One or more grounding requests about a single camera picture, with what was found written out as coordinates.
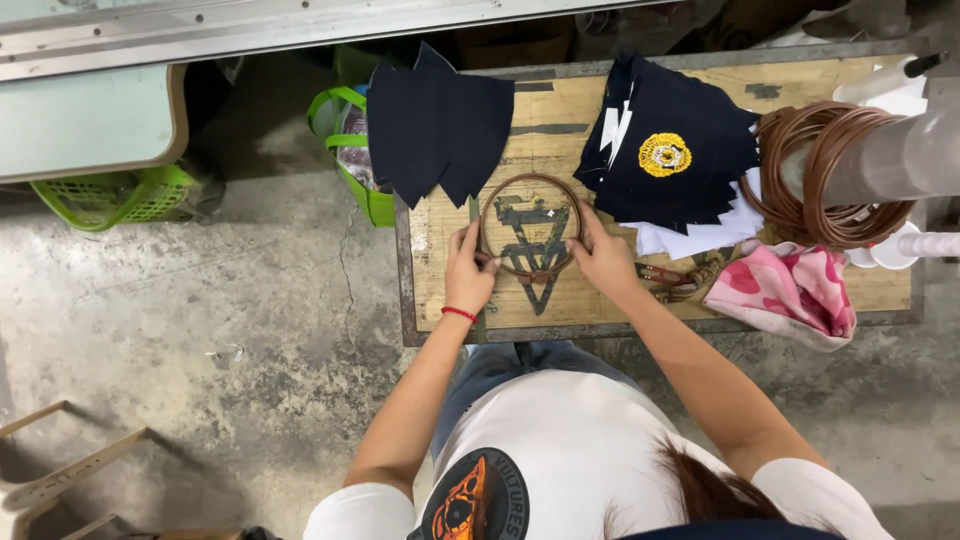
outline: metal rail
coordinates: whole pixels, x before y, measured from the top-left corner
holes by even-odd
[[[665,1],[167,0],[0,24],[0,82]]]

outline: red bracelet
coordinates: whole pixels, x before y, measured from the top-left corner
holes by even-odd
[[[440,313],[448,313],[448,312],[449,312],[449,313],[456,313],[456,314],[458,314],[458,315],[463,315],[463,316],[467,317],[467,319],[473,321],[473,324],[477,324],[477,317],[476,317],[476,315],[471,315],[471,314],[467,313],[466,311],[463,311],[462,309],[457,309],[456,307],[444,307],[444,308],[442,308],[442,309],[440,310]]]

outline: yellow embroidered badge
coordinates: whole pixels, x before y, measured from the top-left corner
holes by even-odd
[[[683,171],[690,166],[692,158],[677,134],[653,134],[640,145],[640,166],[657,178]]]

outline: brown embroidery hoop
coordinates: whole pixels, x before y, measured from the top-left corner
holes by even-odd
[[[563,181],[556,177],[550,175],[541,174],[541,173],[524,173],[518,174],[511,179],[508,179],[503,184],[499,185],[493,193],[490,194],[490,197],[487,198],[487,202],[483,206],[483,211],[480,212],[480,246],[483,250],[482,252],[477,253],[477,259],[482,262],[490,260],[493,257],[493,250],[490,249],[490,244],[487,242],[487,235],[484,234],[484,230],[487,223],[487,211],[490,210],[490,207],[496,196],[502,191],[505,187],[510,184],[515,184],[521,180],[535,180],[539,182],[544,182],[547,184],[552,184],[557,187],[566,198],[570,200],[570,207],[573,208],[574,214],[577,216],[577,239],[581,242],[584,241],[584,231],[586,230],[584,226],[583,214],[580,212],[580,199],[577,197],[577,194],[573,192]],[[566,256],[562,258],[559,262],[547,268],[546,270],[540,270],[539,272],[524,272],[522,270],[516,270],[515,268],[510,268],[507,265],[500,266],[501,270],[509,274],[516,276],[516,280],[520,284],[528,285],[532,283],[536,284],[545,284],[550,281],[551,278],[560,274],[560,272],[566,268],[566,266],[573,261],[573,254],[569,251],[566,252]]]

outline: concrete floor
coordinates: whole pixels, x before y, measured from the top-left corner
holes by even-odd
[[[242,74],[196,141],[232,179],[217,225],[87,234],[0,208],[0,423],[60,399],[82,412],[7,441],[5,476],[156,432],[68,492],[34,537],[116,512],[121,529],[262,525],[297,539],[339,486],[413,351],[400,344],[394,232],[358,213],[303,121],[327,84],[288,54]],[[899,538],[960,532],[960,281],[939,263],[927,276],[924,324],[860,329],[832,355],[759,332],[710,338]],[[206,354],[227,358],[231,343],[238,362]],[[704,442],[635,340],[583,345]]]

